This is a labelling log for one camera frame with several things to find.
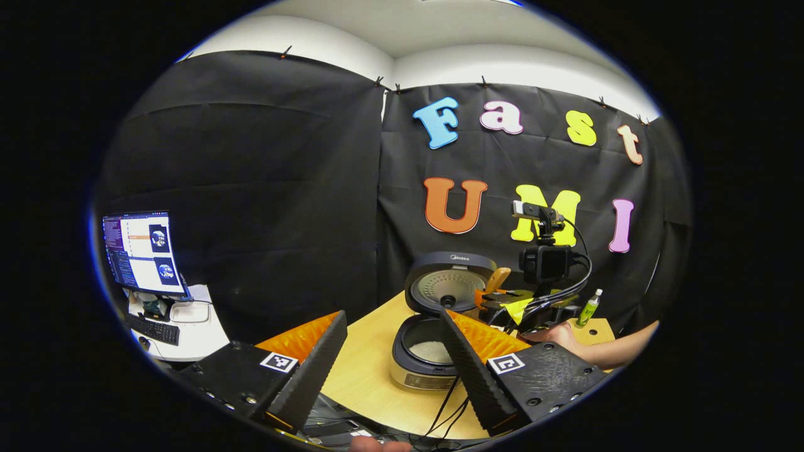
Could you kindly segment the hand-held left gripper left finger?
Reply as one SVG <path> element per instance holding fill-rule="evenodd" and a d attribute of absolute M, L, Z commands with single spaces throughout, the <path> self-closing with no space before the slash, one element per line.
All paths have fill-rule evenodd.
<path fill-rule="evenodd" d="M 258 345 L 230 342 L 179 375 L 224 409 L 296 434 L 346 338 L 345 311 L 336 311 Z"/>

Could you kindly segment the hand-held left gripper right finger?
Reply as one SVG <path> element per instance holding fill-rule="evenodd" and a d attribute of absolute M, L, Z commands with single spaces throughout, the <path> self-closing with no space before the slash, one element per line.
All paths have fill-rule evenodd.
<path fill-rule="evenodd" d="M 440 314 L 440 335 L 477 420 L 491 437 L 543 423 L 607 377 L 557 343 L 529 345 L 454 311 Z"/>

